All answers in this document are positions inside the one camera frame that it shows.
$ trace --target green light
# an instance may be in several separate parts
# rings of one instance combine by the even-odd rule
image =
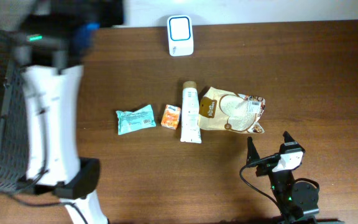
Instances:
[[[40,40],[40,39],[42,39],[41,35],[29,37],[29,41],[36,41],[36,40]]]

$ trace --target orange and white packet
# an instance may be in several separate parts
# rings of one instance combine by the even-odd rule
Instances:
[[[177,106],[165,106],[164,115],[162,116],[161,126],[176,129],[180,120],[180,108]]]

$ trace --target blue packet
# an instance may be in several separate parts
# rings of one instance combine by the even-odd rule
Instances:
[[[152,105],[147,105],[135,112],[116,111],[118,117],[118,135],[155,127]]]

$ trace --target white square device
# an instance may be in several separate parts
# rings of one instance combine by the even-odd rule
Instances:
[[[169,54],[171,56],[191,55],[194,51],[193,29],[190,17],[171,16],[167,20]]]

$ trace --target brown label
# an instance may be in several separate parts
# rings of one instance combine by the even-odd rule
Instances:
[[[203,97],[200,103],[200,115],[206,118],[214,118],[216,111],[216,104],[218,101],[211,100],[208,97]]]

